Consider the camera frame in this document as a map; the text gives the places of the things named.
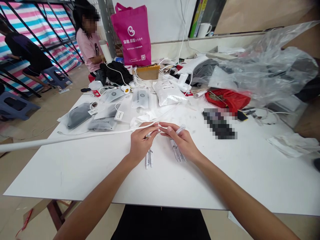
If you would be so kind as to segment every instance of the striped tarp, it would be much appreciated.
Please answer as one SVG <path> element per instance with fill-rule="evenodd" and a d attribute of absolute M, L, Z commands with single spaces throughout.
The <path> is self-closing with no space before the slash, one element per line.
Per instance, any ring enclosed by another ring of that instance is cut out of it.
<path fill-rule="evenodd" d="M 15 9 L 17 14 L 22 18 L 22 20 L 27 24 L 27 26 L 32 30 L 32 32 L 37 36 L 37 38 L 42 42 L 43 45 L 49 47 L 51 45 L 55 45 L 59 43 L 59 40 L 55 33 L 51 30 L 50 26 L 43 18 L 39 10 L 36 8 L 34 4 L 24 4 L 24 3 L 10 3 L 11 6 Z M 27 36 L 31 41 L 40 46 L 38 41 L 32 36 L 32 34 L 27 30 L 27 28 L 21 23 L 21 21 L 16 17 L 16 15 L 10 10 L 10 8 L 4 2 L 0 2 L 0 5 L 8 18 L 10 24 L 17 30 L 18 33 L 21 33 Z M 75 29 L 66 13 L 62 5 L 52 4 L 52 8 L 62 23 L 64 29 L 70 38 L 75 37 Z M 50 9 L 48 4 L 39 4 L 41 11 L 44 15 L 47 16 L 48 21 L 54 28 L 55 32 L 58 34 L 60 38 L 63 40 L 67 40 L 67 35 L 61 28 L 58 20 L 54 16 L 52 10 Z M 4 36 L 0 34 L 0 60 L 6 60 L 7 54 L 11 53 L 10 49 L 4 42 Z M 80 52 L 77 42 L 73 42 L 76 46 L 77 50 Z M 71 49 L 68 45 L 57 47 L 50 51 L 53 57 L 59 62 L 61 67 L 65 70 L 71 70 L 74 67 L 81 64 L 81 60 L 79 59 L 79 55 Z M 28 61 L 18 62 L 16 65 L 9 66 L 7 71 L 18 78 L 20 81 L 37 91 L 41 88 L 41 85 L 32 81 L 28 77 L 22 74 L 22 70 L 29 65 Z M 17 88 L 21 92 L 28 92 L 23 86 L 15 83 L 7 78 L 1 77 L 4 81 L 11 84 L 13 87 Z"/>

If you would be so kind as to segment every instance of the dark shirt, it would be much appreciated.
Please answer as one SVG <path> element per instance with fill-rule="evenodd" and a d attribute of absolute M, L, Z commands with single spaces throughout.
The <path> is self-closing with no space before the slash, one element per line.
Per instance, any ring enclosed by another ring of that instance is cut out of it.
<path fill-rule="evenodd" d="M 6 35 L 5 42 L 14 56 L 29 61 L 38 71 L 52 66 L 51 60 L 26 36 L 12 32 Z"/>

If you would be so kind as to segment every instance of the white mug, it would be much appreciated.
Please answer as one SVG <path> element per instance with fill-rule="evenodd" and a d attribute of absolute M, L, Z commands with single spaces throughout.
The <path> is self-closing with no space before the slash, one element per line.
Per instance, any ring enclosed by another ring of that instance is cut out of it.
<path fill-rule="evenodd" d="M 198 31 L 197 38 L 204 38 L 212 29 L 210 23 L 201 23 Z"/>

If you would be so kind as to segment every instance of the book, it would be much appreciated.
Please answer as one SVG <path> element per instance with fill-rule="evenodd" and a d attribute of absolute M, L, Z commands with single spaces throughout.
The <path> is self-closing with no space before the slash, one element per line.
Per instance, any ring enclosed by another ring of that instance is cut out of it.
<path fill-rule="evenodd" d="M 197 21 L 198 21 L 199 13 L 200 13 L 200 10 L 201 10 L 202 2 L 203 2 L 203 0 L 200 0 L 200 2 L 198 4 L 198 7 L 197 7 L 196 14 L 194 15 L 194 19 L 193 19 L 193 23 L 192 23 L 192 27 L 191 27 L 191 32 L 190 32 L 190 36 L 189 36 L 190 38 L 193 38 L 194 32 L 196 31 Z"/>
<path fill-rule="evenodd" d="M 198 35 L 198 31 L 199 31 L 199 28 L 200 28 L 202 16 L 203 16 L 204 10 L 206 8 L 207 2 L 208 2 L 208 0 L 203 0 L 202 1 L 201 9 L 200 9 L 200 12 L 199 12 L 199 17 L 198 17 L 198 20 L 197 20 L 197 26 L 196 26 L 196 29 L 194 31 L 193 37 L 197 37 L 197 35 Z"/>

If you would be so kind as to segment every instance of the white table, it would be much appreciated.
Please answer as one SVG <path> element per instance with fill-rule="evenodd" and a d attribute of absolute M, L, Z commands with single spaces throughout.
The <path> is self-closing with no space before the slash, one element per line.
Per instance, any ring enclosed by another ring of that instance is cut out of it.
<path fill-rule="evenodd" d="M 74 107 L 92 99 L 83 95 Z M 292 131 L 290 128 L 284 123 L 259 127 L 249 117 L 232 125 L 238 133 L 237 140 L 217 140 L 201 114 L 208 107 L 214 108 L 204 102 L 193 107 L 198 110 L 180 104 L 163 120 L 186 124 L 199 150 L 270 211 L 320 215 L 320 173 L 311 158 L 286 158 L 266 141 Z M 166 109 L 157 107 L 159 116 Z M 128 124 L 121 123 L 116 130 L 128 128 Z M 66 128 L 59 124 L 49 138 L 64 137 L 57 131 L 66 132 Z M 130 134 L 43 146 L 4 195 L 83 200 L 129 152 Z M 158 135 L 152 150 L 153 168 L 146 170 L 142 160 L 125 179 L 113 203 L 225 209 L 192 163 L 175 160 L 168 138 Z"/>

